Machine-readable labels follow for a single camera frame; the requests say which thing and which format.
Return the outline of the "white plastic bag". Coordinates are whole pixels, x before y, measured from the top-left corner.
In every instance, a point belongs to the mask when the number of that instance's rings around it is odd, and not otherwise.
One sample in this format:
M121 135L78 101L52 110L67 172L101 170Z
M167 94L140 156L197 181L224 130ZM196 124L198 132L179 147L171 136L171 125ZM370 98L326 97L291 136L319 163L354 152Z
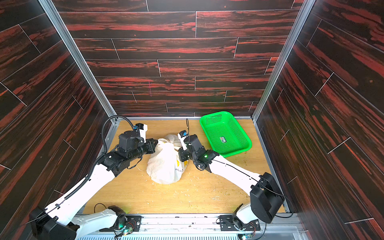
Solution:
M158 139L155 152L151 154L147 166L147 174L152 181L170 185L181 179L189 162L188 160L181 162L179 157L181 149L181 141L176 135L167 135Z

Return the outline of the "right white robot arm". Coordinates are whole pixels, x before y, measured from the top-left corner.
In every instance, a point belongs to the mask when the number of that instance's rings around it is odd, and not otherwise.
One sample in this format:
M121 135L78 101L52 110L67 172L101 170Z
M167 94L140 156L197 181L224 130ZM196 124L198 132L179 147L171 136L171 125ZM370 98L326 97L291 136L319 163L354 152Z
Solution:
M190 136L186 131L181 131L178 138L182 144L179 149L181 162L191 160L198 170L221 176L250 196L250 203L240 205L233 213L233 225L242 230L254 220L267 224L272 222L285 197L271 174L250 172L228 161L219 153L206 150L197 135Z

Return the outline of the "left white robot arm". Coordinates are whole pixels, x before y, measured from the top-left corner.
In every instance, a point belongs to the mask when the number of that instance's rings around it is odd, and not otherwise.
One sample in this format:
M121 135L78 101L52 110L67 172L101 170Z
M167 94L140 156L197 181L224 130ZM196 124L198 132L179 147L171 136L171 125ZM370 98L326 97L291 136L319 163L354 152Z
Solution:
M81 218L76 214L102 187L131 169L132 161L155 152L158 140L144 137L144 130L124 132L116 148L98 157L79 183L44 209L34 209L30 213L33 236L38 240L77 240L102 229L116 232L119 237L131 231L134 224L117 206Z

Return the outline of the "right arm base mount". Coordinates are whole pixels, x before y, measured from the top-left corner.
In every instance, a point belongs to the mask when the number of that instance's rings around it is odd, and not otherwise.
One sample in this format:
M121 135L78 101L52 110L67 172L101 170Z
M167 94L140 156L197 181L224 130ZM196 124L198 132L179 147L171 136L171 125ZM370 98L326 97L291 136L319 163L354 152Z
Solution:
M255 240L256 231L261 230L259 220L243 223L237 216L243 206L244 204L240 204L231 215L220 215L216 224L220 226L222 232L234 230L242 232L237 235L239 240Z

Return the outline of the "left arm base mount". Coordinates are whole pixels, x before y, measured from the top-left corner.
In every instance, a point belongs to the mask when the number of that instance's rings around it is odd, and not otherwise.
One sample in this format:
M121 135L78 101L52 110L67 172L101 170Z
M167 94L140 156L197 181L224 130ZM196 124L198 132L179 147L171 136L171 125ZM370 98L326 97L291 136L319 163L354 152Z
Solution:
M117 214L115 223L109 228L101 228L98 232L101 233L113 233L114 240L121 240L122 237L138 232L140 230L140 224L142 216L127 215L124 210L117 206L106 207L103 203L97 203L94 206L94 213L96 213L97 206L103 206L105 209L113 210Z

